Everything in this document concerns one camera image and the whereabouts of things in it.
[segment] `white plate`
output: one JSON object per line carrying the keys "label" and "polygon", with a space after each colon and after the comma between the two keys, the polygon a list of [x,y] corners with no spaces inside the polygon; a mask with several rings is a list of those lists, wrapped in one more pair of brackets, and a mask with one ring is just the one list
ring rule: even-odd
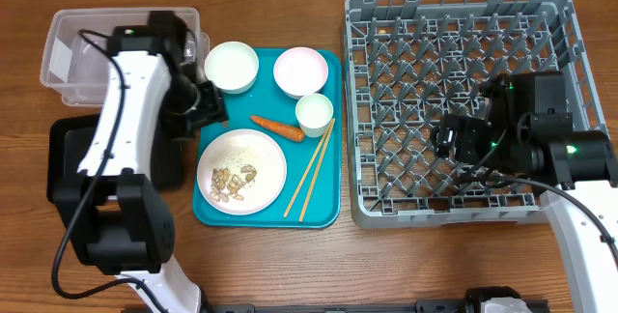
{"label": "white plate", "polygon": [[[216,202],[211,197],[212,170],[228,168],[239,174],[244,165],[253,165],[258,174],[255,184],[241,189],[243,201],[230,198]],[[202,153],[197,166],[197,184],[204,198],[216,209],[234,215],[256,213],[268,207],[283,189],[288,165],[279,145],[266,134],[253,129],[236,129],[214,139]]]}

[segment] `food on plate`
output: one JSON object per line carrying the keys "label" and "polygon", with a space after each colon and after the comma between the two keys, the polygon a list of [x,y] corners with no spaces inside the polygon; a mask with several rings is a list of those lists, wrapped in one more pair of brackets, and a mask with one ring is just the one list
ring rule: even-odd
{"label": "food on plate", "polygon": [[240,168],[240,174],[232,174],[230,168],[214,168],[212,170],[210,196],[215,202],[228,203],[230,197],[244,201],[244,197],[239,195],[239,191],[255,184],[257,175],[258,170],[251,164],[243,165]]}

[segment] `small white cup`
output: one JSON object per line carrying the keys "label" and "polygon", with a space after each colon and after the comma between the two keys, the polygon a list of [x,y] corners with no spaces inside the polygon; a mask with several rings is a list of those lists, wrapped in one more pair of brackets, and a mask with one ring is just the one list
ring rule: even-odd
{"label": "small white cup", "polygon": [[326,96],[311,94],[298,101],[295,112],[302,131],[308,137],[315,138],[326,132],[332,119],[333,107]]}

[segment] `white bowl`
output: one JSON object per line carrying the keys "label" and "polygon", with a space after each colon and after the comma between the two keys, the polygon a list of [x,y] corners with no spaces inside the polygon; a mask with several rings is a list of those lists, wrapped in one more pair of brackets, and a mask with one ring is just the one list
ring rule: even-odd
{"label": "white bowl", "polygon": [[328,63],[315,49],[295,47],[277,58],[272,72],[281,90],[298,100],[322,89],[328,79]]}
{"label": "white bowl", "polygon": [[334,111],[327,96],[311,94],[298,101],[295,112],[302,131],[315,138],[326,132]]}
{"label": "white bowl", "polygon": [[217,45],[206,57],[204,73],[221,91],[239,94],[251,88],[259,66],[258,55],[251,46],[227,42]]}

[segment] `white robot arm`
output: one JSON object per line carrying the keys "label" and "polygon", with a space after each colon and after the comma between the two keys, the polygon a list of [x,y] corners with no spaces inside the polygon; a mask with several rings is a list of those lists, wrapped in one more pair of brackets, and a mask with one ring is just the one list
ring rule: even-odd
{"label": "white robot arm", "polygon": [[[575,185],[567,193],[594,213],[610,235],[618,235],[618,189],[608,181]],[[615,311],[618,268],[599,229],[580,209],[554,192],[544,192],[541,203],[558,240],[574,311]]]}
{"label": "white robot arm", "polygon": [[[110,59],[109,82],[86,156],[76,174],[63,177],[53,192],[67,233],[52,285],[64,298],[81,299],[126,283],[153,311],[210,312],[202,291],[173,255],[174,221],[151,182],[157,128],[171,140],[227,121],[221,93],[210,82],[199,82],[197,72],[187,76],[183,70],[186,32],[173,13],[152,12],[148,25],[117,27],[105,37],[107,51],[80,33]],[[112,200],[119,211],[97,210]],[[82,264],[118,279],[80,294],[62,290],[58,268],[68,240]]]}

